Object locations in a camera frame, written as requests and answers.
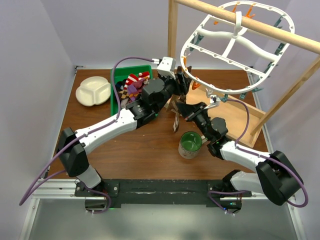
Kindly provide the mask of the white round clip hanger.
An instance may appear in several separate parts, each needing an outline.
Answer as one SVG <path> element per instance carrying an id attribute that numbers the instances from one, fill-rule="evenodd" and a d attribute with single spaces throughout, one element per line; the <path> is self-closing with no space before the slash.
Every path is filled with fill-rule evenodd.
<path id="1" fill-rule="evenodd" d="M 233 8 L 235 6 L 235 4 L 233 4 L 234 1 L 226 2 L 226 3 L 222 4 L 222 5 L 220 5 L 219 7 L 224 6 L 225 10 L 232 12 L 232 10 L 233 10 Z M 248 10 L 250 8 L 250 6 L 251 5 L 247 5 L 247 4 L 239 4 L 236 7 L 236 12 L 240 12 L 241 15 L 245 17 L 246 13 L 248 12 Z M 285 31 L 288 31 L 288 32 L 290 31 L 290 25 L 287 22 L 287 20 L 285 18 L 283 18 L 277 12 L 253 6 L 253 10 L 252 10 L 251 13 L 255 14 L 255 16 L 252 18 L 253 20 L 259 20 L 259 21 L 262 21 L 262 22 L 264 22 L 266 24 L 271 24 L 273 27 L 277 27 L 279 29 L 282 29 L 282 30 L 285 30 Z M 204 19 L 201 21 L 201 23 L 199 25 L 202 25 L 202 27 L 205 30 L 212 31 L 212 32 L 227 32 L 227 33 L 233 33 L 234 32 L 234 26 L 233 25 L 229 25 L 229 24 L 226 24 L 224 22 L 218 22 L 218 21 L 215 21 L 214 19 L 211 19 L 211 18 L 207 22 L 204 22 Z M 230 38 L 228 38 L 228 37 L 218 37 L 218 36 L 204 36 L 204 35 L 200 35 L 200 34 L 194 35 L 194 31 L 195 30 L 193 30 L 193 32 L 187 38 L 187 40 L 190 39 L 191 43 L 193 43 L 193 44 L 195 44 L 195 45 L 197 45 L 197 46 L 199 46 L 201 48 L 207 49 L 207 50 L 209 50 L 211 52 L 217 53 L 219 55 L 222 55 L 224 53 L 224 51 L 226 50 L 226 48 L 227 48 L 227 46 L 228 46 L 228 44 L 230 42 Z M 257 45 L 261 49 L 263 49 L 266 52 L 269 52 L 271 54 L 277 53 L 284 46 L 284 44 L 282 44 L 278 40 L 275 40 L 275 39 L 272 39 L 272 38 L 269 38 L 269 37 L 265 37 L 263 35 L 257 34 L 255 32 L 251 32 L 249 30 L 247 30 L 242 36 L 244 38 L 248 39 L 249 41 L 253 42 L 255 45 Z M 204 60 L 207 60 L 207 61 L 208 60 L 212 60 L 215 64 L 222 64 L 223 66 L 229 65 L 229 66 L 232 66 L 232 67 L 236 68 L 237 70 L 243 70 L 243 69 L 239 68 L 238 66 L 231 65 L 228 62 L 225 62 L 225 61 L 220 60 L 218 58 L 214 58 L 214 57 L 212 57 L 212 56 L 210 56 L 210 55 L 208 55 L 208 54 L 206 54 L 206 53 L 204 53 L 202 51 L 199 51 L 199 50 L 197 50 L 197 49 L 195 49 L 193 47 L 188 47 L 184 52 L 184 57 L 185 57 L 184 58 L 184 65 L 185 65 L 185 67 L 187 67 L 187 58 L 191 54 L 195 54 L 197 57 L 199 57 L 201 59 L 204 59 Z M 249 50 L 248 48 L 246 48 L 244 45 L 240 44 L 239 42 L 235 42 L 234 43 L 234 45 L 231 48 L 231 50 L 230 50 L 230 52 L 229 52 L 227 57 L 229 59 L 235 61 L 235 62 L 238 62 L 240 64 L 244 64 L 245 66 L 253 68 L 254 70 L 257 70 L 257 71 L 262 72 L 262 73 L 266 73 L 268 68 L 271 65 L 271 62 L 268 59 L 259 56 L 255 52 L 253 52 L 253 51 Z M 206 82 L 206 83 L 208 83 L 210 85 L 213 85 L 213 86 L 215 86 L 215 87 L 217 87 L 219 89 L 222 89 L 222 90 L 240 90 L 240 89 L 243 89 L 245 87 L 249 87 L 249 86 L 257 83 L 260 80 L 258 75 L 253 74 L 253 73 L 248 72 L 248 71 L 245 71 L 245 72 L 252 74 L 255 77 L 255 80 L 253 81 L 253 83 L 249 84 L 248 86 L 244 86 L 242 88 L 237 88 L 235 86 L 230 86 L 229 88 L 225 88 L 225 87 L 221 88 L 221 87 L 218 87 L 216 84 L 209 83 L 207 80 L 201 79 L 201 77 L 196 75 L 195 73 L 192 73 L 192 72 L 188 72 L 188 73 L 190 73 L 192 76 L 194 76 L 196 78 L 199 78 L 200 80 L 202 80 L 202 81 L 204 81 L 204 82 Z"/>

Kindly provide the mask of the red white striped sock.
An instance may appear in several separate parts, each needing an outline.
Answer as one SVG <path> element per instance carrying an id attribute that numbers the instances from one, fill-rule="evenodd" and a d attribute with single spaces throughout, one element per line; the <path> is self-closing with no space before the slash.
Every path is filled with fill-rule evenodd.
<path id="1" fill-rule="evenodd" d="M 124 86 L 127 87 L 141 80 L 143 84 L 146 84 L 149 81 L 149 79 L 150 79 L 150 73 L 148 71 L 139 72 L 137 75 L 131 73 L 128 75 Z"/>

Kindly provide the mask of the argyle brown sock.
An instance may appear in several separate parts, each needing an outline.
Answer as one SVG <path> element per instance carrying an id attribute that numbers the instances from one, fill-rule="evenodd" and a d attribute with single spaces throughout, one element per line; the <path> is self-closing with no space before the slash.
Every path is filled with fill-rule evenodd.
<path id="1" fill-rule="evenodd" d="M 118 94 L 118 97 L 120 99 L 120 102 L 122 100 L 125 100 L 125 99 L 129 98 L 128 91 L 126 89 L 118 91 L 117 94 Z"/>

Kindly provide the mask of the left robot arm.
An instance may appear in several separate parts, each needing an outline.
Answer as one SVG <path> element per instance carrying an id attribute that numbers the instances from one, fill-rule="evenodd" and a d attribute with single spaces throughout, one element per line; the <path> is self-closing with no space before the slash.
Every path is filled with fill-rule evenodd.
<path id="1" fill-rule="evenodd" d="M 191 79 L 182 72 L 173 76 L 159 75 L 150 80 L 135 101 L 119 113 L 76 131 L 70 127 L 64 129 L 57 143 L 56 154 L 67 174 L 79 179 L 92 196 L 99 196 L 104 184 L 89 163 L 88 155 L 105 142 L 150 123 L 173 95 L 186 95 L 190 83 Z"/>

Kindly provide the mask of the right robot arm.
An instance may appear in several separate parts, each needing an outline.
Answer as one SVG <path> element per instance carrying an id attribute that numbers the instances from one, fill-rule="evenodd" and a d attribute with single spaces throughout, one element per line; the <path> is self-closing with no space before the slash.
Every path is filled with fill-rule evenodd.
<path id="1" fill-rule="evenodd" d="M 221 160 L 232 161 L 252 173 L 235 170 L 226 175 L 222 186 L 214 194 L 235 196 L 241 191 L 264 194 L 272 203 L 281 206 L 299 190 L 304 194 L 304 207 L 309 196 L 302 178 L 281 151 L 262 152 L 244 147 L 238 140 L 227 137 L 227 124 L 221 117 L 211 118 L 204 102 L 178 103 L 177 108 L 187 122 L 193 122 L 208 140 L 210 154 Z"/>

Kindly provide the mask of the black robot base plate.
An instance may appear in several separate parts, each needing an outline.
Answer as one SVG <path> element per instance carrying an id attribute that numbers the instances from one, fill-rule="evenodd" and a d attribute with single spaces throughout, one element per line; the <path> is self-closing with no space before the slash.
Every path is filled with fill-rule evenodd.
<path id="1" fill-rule="evenodd" d="M 107 194 L 111 198 L 111 208 L 123 205 L 204 205 L 216 207 L 208 192 L 225 190 L 222 180 L 190 179 L 103 179 L 92 192 L 83 183 L 76 184 L 76 197 L 101 197 Z"/>

